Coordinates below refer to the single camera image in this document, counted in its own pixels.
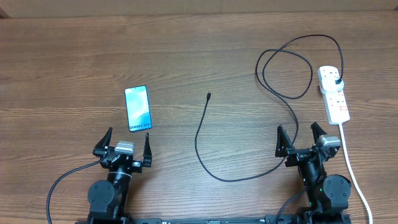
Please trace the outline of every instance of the black cable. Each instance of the black cable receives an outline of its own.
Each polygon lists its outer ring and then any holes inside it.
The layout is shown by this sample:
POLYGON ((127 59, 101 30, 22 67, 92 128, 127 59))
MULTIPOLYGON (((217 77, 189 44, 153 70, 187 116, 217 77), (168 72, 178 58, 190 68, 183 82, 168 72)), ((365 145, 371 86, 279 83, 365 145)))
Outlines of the black cable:
POLYGON ((318 173, 317 178, 315 179, 315 181, 314 181, 314 183, 313 183, 312 185, 309 185, 309 186, 304 187, 303 190, 301 190, 299 193, 297 193, 296 195, 294 195, 293 197, 291 197, 288 201, 286 201, 286 202, 283 204, 283 206, 280 208, 278 214, 276 215, 275 224, 278 224, 278 223, 279 223, 279 217, 280 217, 280 215, 282 214, 283 210, 285 209, 285 207, 286 207, 290 202, 293 202, 294 199, 296 199, 297 197, 299 197, 300 195, 302 195, 304 192, 310 190, 311 188, 313 188, 314 186, 317 185, 319 179, 321 178, 321 172, 322 172, 322 166, 323 166, 323 163, 322 163, 322 160, 321 160, 321 154, 320 154, 319 152, 317 152, 317 154, 318 154, 318 159, 319 159, 319 173, 318 173))
MULTIPOLYGON (((336 81, 336 83, 339 84, 339 83, 341 82, 341 79, 343 78, 343 53, 341 52, 341 48, 340 48, 338 42, 337 42, 334 38, 332 38, 332 37, 330 37, 330 36, 328 36, 328 35, 323 35, 323 34, 312 34, 312 35, 304 35, 304 36, 301 36, 301 37, 294 38, 293 40, 291 40, 291 41, 287 42, 286 44, 284 44, 283 46, 281 46, 279 49, 268 49, 268 50, 264 51, 264 52, 260 55, 260 57, 259 57, 259 59, 257 60, 257 63, 256 63, 256 77, 257 77, 258 82, 259 82, 259 83, 262 85, 262 87, 264 87, 267 91, 271 92, 273 95, 275 95, 276 97, 278 97, 282 102, 284 102, 285 105, 288 107, 288 109, 290 110, 290 112, 291 112, 292 115, 293 115, 294 121, 295 121, 295 123, 296 123, 296 132, 295 132, 295 134, 294 134, 294 138, 293 138, 292 143, 295 142, 295 140, 296 140, 296 138, 297 138, 297 135, 298 135, 298 133, 299 133, 299 121, 298 121, 297 116, 296 116, 296 114, 294 113, 293 109, 290 107, 290 105, 289 105, 283 98, 290 99, 290 100, 296 100, 296 99, 299 99, 299 98, 303 97, 303 96, 307 93, 308 89, 309 89, 310 86, 311 86, 312 78, 313 78, 313 69, 312 69, 311 63, 310 63, 305 57, 303 57, 303 56, 301 56, 301 55, 299 55, 299 54, 297 54, 297 53, 295 53, 295 52, 291 52, 291 51, 288 51, 288 50, 283 50, 283 48, 285 48, 285 47, 286 47, 287 45, 289 45, 291 42, 293 42, 293 41, 295 41, 295 40, 298 40, 298 39, 301 39, 301 38, 304 38, 304 37, 327 37, 327 38, 330 38, 330 39, 337 45, 338 50, 339 50, 339 53, 340 53, 340 58, 341 58, 341 76, 340 76, 340 79, 338 79, 338 80, 336 81), (271 55, 271 57, 268 59, 268 61, 266 62, 266 64, 264 65, 264 67, 263 67, 263 69, 262 69, 262 79, 264 80, 264 83, 265 83, 265 85, 264 85, 264 84, 260 81, 260 78, 259 78, 257 69, 258 69, 259 62, 260 62, 260 59, 262 58, 262 56, 263 56, 265 53, 270 52, 270 51, 274 51, 275 53, 273 53, 273 54, 271 55), (307 88, 305 89, 305 91, 304 91, 301 95, 299 95, 299 96, 285 96, 285 95, 283 95, 283 94, 280 94, 279 92, 277 92, 276 90, 274 90, 274 89, 267 83, 267 81, 266 81, 265 69, 266 69, 268 63, 271 61, 271 59, 272 59, 277 53, 279 53, 279 52, 285 52, 285 53, 288 53, 288 54, 296 55, 296 56, 300 57, 301 59, 305 60, 305 62, 306 62, 306 63, 308 64, 308 66, 310 67, 310 70, 311 70, 310 81, 309 81, 308 86, 307 86, 307 88)), ((269 170, 269 171, 267 171, 267 172, 265 172, 265 173, 263 173, 263 174, 255 175, 255 176, 253 176, 253 177, 247 177, 247 178, 242 178, 242 179, 236 179, 236 180, 224 180, 224 179, 221 179, 221 178, 216 177, 215 175, 213 175, 213 174, 206 168, 206 166, 204 165, 204 163, 201 161, 200 156, 199 156, 199 153, 198 153, 197 138, 198 138, 199 130, 200 130, 200 128, 201 128, 201 124, 202 124, 202 122, 203 122, 203 118, 205 117, 206 108, 207 108, 207 104, 208 104, 208 102, 209 102, 210 96, 211 96, 211 94, 208 93, 208 95, 207 95, 207 101, 206 101, 206 105, 205 105, 205 109, 203 110, 203 115, 202 115, 202 117, 201 117, 201 121, 200 121, 200 124, 199 124, 199 127, 198 127, 198 131, 197 131, 197 134, 196 134, 196 136, 195 136, 195 150, 196 150, 196 153, 197 153, 199 162, 200 162, 200 164, 202 165, 202 167, 205 169, 205 171, 206 171, 209 175, 211 175, 213 178, 215 178, 215 179, 217 179, 217 180, 220 180, 220 181, 223 181, 223 182, 237 182, 237 181, 251 180, 251 179, 258 178, 258 177, 262 177, 263 175, 267 175, 267 174, 271 173, 272 171, 276 170, 276 169, 284 162, 285 158, 283 158, 274 168, 272 168, 271 170, 269 170)))
POLYGON ((206 108, 207 108, 207 104, 209 103, 210 96, 211 96, 211 94, 210 94, 210 93, 207 93, 207 101, 206 101, 205 109, 203 110, 203 115, 201 116, 199 128, 198 128, 198 131, 197 131, 197 135, 195 136, 195 151, 197 152, 197 156, 198 156, 199 162, 200 162, 201 166, 205 169, 205 171, 206 171, 210 176, 214 177, 215 179, 217 179, 217 180, 219 180, 219 181, 223 181, 223 182, 237 182, 237 181, 243 181, 243 180, 250 180, 250 179, 255 179, 255 178, 258 178, 258 177, 262 177, 263 175, 269 174, 270 172, 276 170, 276 169, 285 161, 285 158, 283 158, 283 159, 279 162, 279 164, 276 165, 276 166, 275 166, 274 168, 272 168, 271 170, 269 170, 269 171, 267 171, 267 172, 265 172, 265 173, 263 173, 263 174, 255 175, 255 176, 253 176, 253 177, 246 177, 246 178, 236 179, 236 180, 224 180, 224 179, 221 179, 221 178, 216 177, 215 175, 213 175, 213 174, 206 168, 206 166, 204 165, 204 163, 201 161, 200 156, 199 156, 199 152, 198 152, 198 148, 197 148, 198 134, 199 134, 199 130, 200 130, 201 124, 202 124, 202 122, 203 122, 203 118, 205 117, 206 108))
POLYGON ((49 224, 52 224, 52 222, 51 222, 51 216, 50 216, 50 199, 51 199, 52 192, 53 192, 54 189, 55 189, 55 186, 57 186, 57 184, 58 184, 64 177, 66 177, 67 175, 72 174, 72 173, 74 173, 74 172, 76 172, 76 171, 79 171, 79 170, 82 170, 82 169, 86 169, 86 168, 91 167, 91 166, 93 166, 93 165, 97 165, 97 164, 99 164, 100 162, 104 161, 104 160, 107 158, 108 155, 109 155, 109 150, 106 151, 106 154, 105 154, 100 160, 95 161, 95 162, 93 162, 93 163, 91 163, 91 164, 87 164, 87 165, 84 165, 84 166, 82 166, 82 167, 73 169, 73 170, 71 170, 71 171, 68 171, 68 172, 64 173, 62 176, 60 176, 60 177, 55 181, 55 183, 53 184, 53 186, 52 186, 51 189, 50 189, 49 195, 47 196, 47 203, 46 203, 46 206, 45 206, 45 211, 47 212, 47 221, 49 222, 49 224))

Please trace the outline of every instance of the white power strip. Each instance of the white power strip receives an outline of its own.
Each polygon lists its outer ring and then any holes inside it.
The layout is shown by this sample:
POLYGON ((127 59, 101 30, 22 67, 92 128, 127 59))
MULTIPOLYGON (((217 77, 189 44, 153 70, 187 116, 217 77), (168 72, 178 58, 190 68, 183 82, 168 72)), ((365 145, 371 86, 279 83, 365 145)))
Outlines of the white power strip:
POLYGON ((344 96, 343 87, 344 83, 341 81, 340 84, 336 84, 335 80, 339 78, 338 69, 332 66, 322 66, 318 69, 319 87, 323 95, 323 102, 325 103, 326 114, 328 116, 329 124, 338 124, 341 134, 341 142, 343 143, 344 156, 346 159, 347 167, 351 179, 354 183, 356 191, 358 191, 361 197, 366 211, 369 216, 369 224, 373 224, 372 211, 366 201, 361 189, 359 189, 358 183, 356 182, 354 172, 349 163, 347 146, 343 132, 343 123, 349 120, 349 113, 347 108, 347 102, 344 96))
POLYGON ((344 96, 344 81, 336 84, 339 79, 338 69, 332 66, 322 66, 318 69, 319 86, 323 95, 326 115, 329 124, 344 123, 349 120, 347 102, 344 96))

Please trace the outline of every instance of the wooden table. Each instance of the wooden table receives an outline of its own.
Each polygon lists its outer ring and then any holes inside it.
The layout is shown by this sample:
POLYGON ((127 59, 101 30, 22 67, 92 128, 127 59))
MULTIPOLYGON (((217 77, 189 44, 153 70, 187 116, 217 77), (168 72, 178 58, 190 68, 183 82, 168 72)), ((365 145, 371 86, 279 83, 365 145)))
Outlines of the wooden table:
MULTIPOLYGON (((194 137, 208 91, 212 98, 198 138, 215 175, 235 179, 274 167, 276 128, 292 137, 287 108, 254 78, 265 49, 294 37, 328 34, 345 59, 345 124, 356 178, 375 223, 398 222, 398 13, 308 12, 201 16, 136 16, 0 20, 0 223, 45 223, 45 199, 64 172, 93 162, 93 146, 114 128, 112 145, 136 144, 142 159, 145 132, 127 129, 124 89, 146 85, 154 128, 152 168, 134 174, 127 211, 134 217, 260 217, 277 213, 302 189, 296 168, 280 167, 258 179, 225 183, 211 178, 195 154, 194 137)), ((340 68, 336 46, 314 37, 288 47, 314 70, 340 68)), ((309 147, 310 125, 326 120, 316 72, 299 100, 289 100, 300 121, 295 145, 309 147)), ((310 78, 301 59, 279 54, 269 83, 287 95, 303 92, 310 78)), ((326 164, 349 177, 343 152, 326 164)), ((107 170, 91 167, 65 178, 52 197, 54 223, 88 214, 90 185, 107 170)), ((366 211, 353 188, 354 223, 366 211)), ((292 213, 307 204, 302 197, 292 213)))

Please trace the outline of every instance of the phone screen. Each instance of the phone screen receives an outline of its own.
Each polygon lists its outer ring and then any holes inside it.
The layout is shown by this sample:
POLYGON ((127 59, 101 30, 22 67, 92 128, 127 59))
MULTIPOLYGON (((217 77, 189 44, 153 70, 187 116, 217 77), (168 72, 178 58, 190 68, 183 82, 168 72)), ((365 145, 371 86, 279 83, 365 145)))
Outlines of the phone screen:
POLYGON ((146 86, 125 89, 127 119, 130 132, 152 128, 146 86))

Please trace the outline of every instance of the white power cord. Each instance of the white power cord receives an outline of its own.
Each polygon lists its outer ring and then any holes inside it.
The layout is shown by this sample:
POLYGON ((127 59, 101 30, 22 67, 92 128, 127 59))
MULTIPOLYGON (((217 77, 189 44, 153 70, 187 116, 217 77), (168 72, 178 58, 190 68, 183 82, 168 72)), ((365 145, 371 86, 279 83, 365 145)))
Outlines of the white power cord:
POLYGON ((344 156, 346 158, 346 163, 347 163, 349 174, 351 176, 351 179, 354 182, 354 186, 355 186, 356 191, 358 192, 359 196, 361 197, 361 199, 363 201, 363 204, 366 207, 366 211, 368 212, 368 216, 369 216, 369 224, 373 224, 373 217, 372 217, 371 208, 369 207, 368 202, 365 199, 365 196, 362 194, 361 189, 359 189, 358 183, 356 182, 356 179, 355 179, 355 176, 354 176, 353 169, 351 168, 351 164, 349 163, 349 158, 348 158, 348 153, 347 153, 347 146, 346 146, 346 139, 344 138, 343 125, 341 123, 339 123, 338 127, 340 129, 341 142, 343 143, 344 156))

